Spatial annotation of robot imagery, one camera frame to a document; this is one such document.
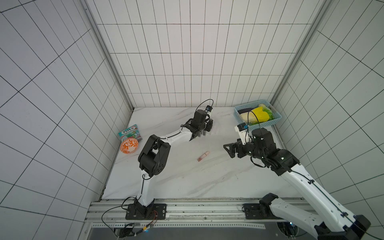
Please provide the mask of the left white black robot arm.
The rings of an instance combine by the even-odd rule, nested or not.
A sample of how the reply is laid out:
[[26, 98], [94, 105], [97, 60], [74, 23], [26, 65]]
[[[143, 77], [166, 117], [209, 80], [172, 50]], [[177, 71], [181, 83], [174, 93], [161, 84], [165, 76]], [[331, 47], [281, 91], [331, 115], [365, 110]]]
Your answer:
[[181, 125], [180, 129], [158, 137], [151, 135], [138, 157], [142, 174], [141, 190], [132, 204], [124, 208], [126, 220], [165, 219], [166, 204], [155, 203], [155, 182], [166, 167], [172, 147], [189, 142], [204, 132], [210, 132], [213, 119], [210, 116], [213, 107], [208, 105], [204, 110], [197, 108], [194, 117]]

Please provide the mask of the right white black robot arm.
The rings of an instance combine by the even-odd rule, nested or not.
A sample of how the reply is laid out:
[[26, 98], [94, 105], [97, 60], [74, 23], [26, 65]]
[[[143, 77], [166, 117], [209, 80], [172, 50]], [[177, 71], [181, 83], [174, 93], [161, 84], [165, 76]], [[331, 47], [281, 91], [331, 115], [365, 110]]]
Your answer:
[[367, 234], [371, 222], [333, 198], [290, 151], [277, 148], [270, 131], [259, 128], [249, 132], [246, 124], [235, 126], [235, 131], [239, 134], [237, 141], [223, 146], [231, 158], [249, 156], [261, 160], [265, 168], [293, 186], [316, 211], [309, 213], [269, 193], [256, 207], [243, 206], [248, 215], [286, 220], [317, 240], [360, 240]]

